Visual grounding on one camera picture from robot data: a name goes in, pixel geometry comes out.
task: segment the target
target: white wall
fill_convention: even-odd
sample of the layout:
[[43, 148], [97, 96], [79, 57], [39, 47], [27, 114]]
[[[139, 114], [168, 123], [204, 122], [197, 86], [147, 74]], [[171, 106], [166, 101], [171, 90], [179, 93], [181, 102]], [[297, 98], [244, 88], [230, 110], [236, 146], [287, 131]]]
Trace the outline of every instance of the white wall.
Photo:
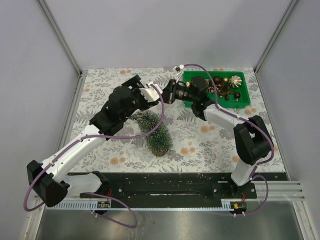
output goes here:
[[27, 164], [57, 145], [76, 74], [35, 0], [0, 1], [0, 238], [24, 230]]
[[82, 69], [255, 66], [290, 0], [46, 0]]
[[258, 77], [290, 176], [320, 234], [320, 1], [300, 1]]

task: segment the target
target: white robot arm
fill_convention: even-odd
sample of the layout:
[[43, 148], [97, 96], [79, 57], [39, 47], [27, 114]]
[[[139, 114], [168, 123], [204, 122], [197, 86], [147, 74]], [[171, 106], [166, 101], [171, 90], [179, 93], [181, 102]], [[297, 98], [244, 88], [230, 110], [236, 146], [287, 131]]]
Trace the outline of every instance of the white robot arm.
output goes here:
[[[258, 136], [259, 133], [255, 133], [256, 137], [251, 138], [252, 130], [245, 123], [218, 110], [207, 96], [207, 85], [203, 84], [205, 84], [203, 77], [195, 77], [190, 87], [177, 84], [175, 79], [171, 79], [163, 90], [156, 84], [152, 87], [162, 95], [165, 103], [172, 104], [176, 99], [191, 101], [193, 102], [192, 111], [197, 117], [216, 123], [234, 134], [241, 160], [231, 178], [237, 186], [242, 186], [250, 180], [257, 160], [270, 151], [270, 146], [266, 144], [265, 139]], [[150, 84], [148, 87], [145, 88], [141, 84], [138, 75], [116, 87], [101, 111], [90, 120], [89, 125], [74, 140], [41, 163], [33, 160], [27, 165], [28, 181], [31, 184], [44, 167], [51, 164], [51, 167], [33, 186], [33, 190], [48, 207], [58, 204], [66, 196], [79, 196], [85, 192], [106, 193], [108, 180], [101, 173], [94, 171], [72, 176], [68, 173], [90, 151], [108, 141], [109, 138], [105, 136], [114, 136], [121, 130], [124, 122], [137, 109], [143, 111], [158, 104], [159, 94], [155, 89], [150, 88]], [[268, 133], [259, 116], [256, 116], [253, 121]]]

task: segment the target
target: miniature christmas tree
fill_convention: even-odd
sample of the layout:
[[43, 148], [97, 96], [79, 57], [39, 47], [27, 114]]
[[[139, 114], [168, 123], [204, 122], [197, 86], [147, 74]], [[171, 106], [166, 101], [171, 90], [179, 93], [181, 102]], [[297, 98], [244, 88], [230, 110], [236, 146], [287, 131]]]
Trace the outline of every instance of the miniature christmas tree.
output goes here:
[[[160, 120], [160, 117], [153, 111], [140, 111], [130, 117], [136, 121], [142, 133], [153, 129]], [[161, 124], [153, 133], [146, 137], [146, 143], [151, 152], [157, 157], [165, 155], [173, 146], [172, 138], [168, 127]]]

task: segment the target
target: cable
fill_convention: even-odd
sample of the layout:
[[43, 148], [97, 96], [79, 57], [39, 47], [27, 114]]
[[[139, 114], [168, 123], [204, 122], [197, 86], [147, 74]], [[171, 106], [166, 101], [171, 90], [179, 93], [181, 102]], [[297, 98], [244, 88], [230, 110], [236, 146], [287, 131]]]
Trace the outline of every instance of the cable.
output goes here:
[[262, 175], [255, 175], [252, 178], [252, 181], [257, 179], [257, 178], [261, 178], [265, 182], [265, 198], [264, 198], [263, 203], [261, 204], [261, 206], [259, 206], [256, 210], [254, 210], [252, 212], [246, 213], [245, 215], [251, 215], [251, 214], [255, 214], [255, 213], [259, 212], [263, 208], [263, 206], [266, 204], [268, 196], [269, 196], [269, 185], [268, 185], [267, 179]]
[[113, 218], [110, 218], [108, 216], [103, 216], [103, 215], [100, 215], [98, 213], [96, 213], [96, 216], [99, 216], [100, 218], [103, 218], [103, 219], [107, 219], [111, 222], [114, 222], [116, 224], [119, 224], [121, 226], [124, 226], [126, 228], [136, 228], [138, 226], [138, 218], [137, 218], [137, 215], [135, 214], [134, 211], [132, 211], [132, 209], [130, 207], [128, 207], [123, 201], [120, 201], [119, 199], [116, 199], [112, 196], [105, 196], [105, 195], [100, 195], [100, 194], [97, 194], [97, 193], [94, 193], [94, 192], [86, 192], [86, 194], [90, 194], [90, 195], [93, 195], [93, 196], [96, 196], [96, 197], [100, 197], [100, 198], [104, 198], [104, 199], [111, 199], [113, 201], [116, 201], [118, 203], [120, 203], [122, 206], [124, 206], [126, 209], [128, 209], [130, 211], [130, 213], [132, 214], [132, 216], [134, 217], [134, 221], [135, 221], [135, 224], [134, 225], [128, 225], [128, 224], [125, 224], [125, 223], [122, 223], [120, 221], [117, 221], [117, 220], [114, 220]]
[[246, 201], [246, 193], [242, 195], [241, 203], [243, 204]]
[[233, 118], [239, 119], [239, 120], [241, 120], [241, 121], [244, 121], [244, 122], [250, 124], [250, 125], [251, 125], [252, 127], [254, 127], [256, 130], [258, 130], [258, 131], [266, 138], [266, 140], [268, 141], [268, 143], [269, 143], [269, 145], [270, 145], [270, 148], [271, 148], [271, 156], [270, 156], [267, 160], [258, 162], [258, 163], [256, 164], [256, 166], [253, 168], [253, 170], [252, 170], [252, 172], [250, 173], [250, 176], [249, 176], [250, 178], [252, 178], [252, 176], [254, 175], [254, 173], [255, 173], [255, 171], [256, 171], [256, 169], [257, 169], [257, 167], [258, 167], [259, 165], [270, 162], [270, 161], [274, 158], [274, 156], [275, 156], [275, 149], [274, 149], [274, 145], [273, 145], [271, 139], [269, 138], [269, 136], [268, 136], [260, 127], [258, 127], [257, 125], [255, 125], [255, 124], [252, 123], [251, 121], [249, 121], [249, 120], [247, 120], [247, 119], [245, 119], [245, 118], [243, 118], [243, 117], [238, 117], [236, 114], [234, 114], [234, 113], [232, 113], [232, 112], [229, 112], [228, 110], [220, 107], [220, 105], [218, 104], [218, 99], [219, 99], [219, 98], [218, 98], [218, 93], [217, 93], [217, 91], [216, 91], [216, 89], [217, 89], [216, 84], [215, 84], [212, 76], [210, 75], [210, 73], [209, 73], [203, 66], [201, 66], [201, 65], [199, 65], [199, 64], [195, 64], [195, 63], [185, 64], [184, 66], [185, 66], [185, 67], [189, 67], [189, 66], [198, 67], [198, 68], [202, 69], [202, 70], [209, 76], [209, 78], [210, 78], [210, 80], [211, 80], [211, 82], [212, 82], [212, 85], [213, 85], [213, 89], [214, 89], [215, 107], [216, 107], [219, 111], [221, 111], [221, 112], [223, 112], [223, 113], [225, 113], [225, 114], [227, 114], [227, 115], [229, 115], [229, 116], [231, 116], [231, 117], [233, 117]]
[[[266, 202], [267, 202], [267, 200], [268, 200], [268, 196], [269, 196], [269, 185], [268, 185], [268, 182], [267, 182], [266, 178], [265, 178], [264, 176], [262, 176], [262, 175], [255, 175], [255, 176], [252, 178], [252, 181], [255, 180], [255, 179], [257, 179], [257, 178], [261, 178], [261, 179], [263, 179], [264, 182], [265, 182], [265, 198], [264, 198], [264, 200], [263, 200], [263, 203], [262, 203], [256, 210], [254, 210], [254, 211], [245, 213], [245, 214], [243, 214], [243, 215], [238, 214], [238, 215], [236, 215], [236, 216], [248, 216], [248, 215], [256, 214], [257, 212], [259, 212], [259, 211], [265, 206], [265, 204], [266, 204]], [[216, 214], [216, 215], [220, 215], [220, 216], [229, 216], [229, 217], [234, 216], [234, 215], [223, 214], [223, 213], [218, 213], [218, 212], [213, 212], [213, 213]]]
[[[150, 134], [152, 134], [155, 130], [157, 130], [157, 128], [163, 123], [163, 119], [164, 119], [164, 116], [165, 116], [165, 102], [164, 102], [164, 99], [160, 93], [160, 91], [157, 89], [157, 87], [154, 85], [154, 84], [151, 84], [151, 87], [154, 88], [154, 90], [156, 91], [156, 93], [159, 95], [159, 98], [160, 98], [160, 101], [161, 101], [161, 116], [160, 116], [160, 119], [159, 119], [159, 122], [156, 124], [156, 126], [151, 129], [149, 132], [146, 132], [144, 134], [141, 134], [141, 135], [137, 135], [137, 136], [108, 136], [108, 135], [103, 135], [103, 134], [100, 134], [100, 135], [88, 135], [88, 136], [84, 136], [82, 138], [80, 138], [81, 140], [76, 140], [74, 142], [72, 142], [70, 145], [68, 145], [65, 149], [63, 149], [53, 160], [52, 160], [52, 163], [49, 163], [35, 178], [34, 180], [31, 182], [28, 190], [26, 191], [26, 194], [24, 196], [24, 200], [23, 200], [23, 208], [25, 211], [27, 212], [32, 212], [36, 209], [38, 209], [39, 207], [41, 207], [44, 202], [40, 203], [39, 205], [33, 207], [33, 208], [28, 208], [27, 206], [27, 203], [28, 203], [28, 198], [29, 198], [29, 195], [33, 189], [33, 187], [35, 186], [36, 182], [41, 178], [41, 176], [52, 166], [55, 164], [56, 161], [58, 161], [58, 159], [63, 155], [65, 154], [69, 149], [71, 149], [74, 145], [76, 145], [77, 143], [80, 143], [81, 141], [85, 140], [85, 139], [90, 139], [90, 138], [108, 138], [108, 139], [138, 139], [138, 138], [143, 138], [143, 137], [146, 137]], [[129, 211], [132, 212], [132, 210], [127, 206], [125, 205], [123, 202], [121, 202], [120, 200], [116, 199], [116, 198], [113, 198], [113, 197], [108, 197], [108, 196], [103, 196], [103, 198], [111, 198], [113, 200], [115, 200], [116, 202], [122, 204], [123, 206], [125, 206], [127, 209], [129, 209]], [[128, 226], [128, 225], [124, 225], [124, 223], [121, 223], [121, 222], [118, 222], [116, 220], [113, 220], [111, 218], [108, 218], [108, 217], [104, 217], [108, 220], [111, 220], [115, 223], [118, 223], [122, 226], [125, 226], [125, 227], [128, 227], [128, 228], [135, 228], [136, 225], [137, 225], [137, 217], [135, 216], [134, 219], [136, 220], [136, 225], [135, 226]]]

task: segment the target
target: floral tablecloth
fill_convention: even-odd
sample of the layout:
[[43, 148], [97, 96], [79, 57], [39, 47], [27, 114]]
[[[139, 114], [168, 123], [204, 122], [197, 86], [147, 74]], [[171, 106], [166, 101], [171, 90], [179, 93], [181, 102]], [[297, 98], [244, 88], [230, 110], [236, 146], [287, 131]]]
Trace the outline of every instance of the floral tablecloth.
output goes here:
[[[209, 71], [239, 71], [244, 73], [251, 104], [234, 112], [247, 117], [261, 116], [275, 145], [274, 159], [258, 169], [259, 172], [284, 172], [268, 113], [251, 67], [207, 68]], [[88, 70], [82, 90], [79, 107], [71, 133], [76, 137], [108, 100], [113, 89], [134, 75], [142, 83], [153, 81], [164, 88], [169, 79], [175, 77], [167, 68], [91, 68]], [[151, 109], [161, 112], [161, 104]], [[72, 172], [232, 172], [239, 157], [233, 136], [220, 126], [196, 118], [182, 101], [165, 105], [165, 124], [173, 139], [173, 148], [162, 157], [154, 156], [143, 139], [109, 140], [91, 151], [79, 162]], [[140, 134], [133, 121], [128, 120], [119, 136]]]

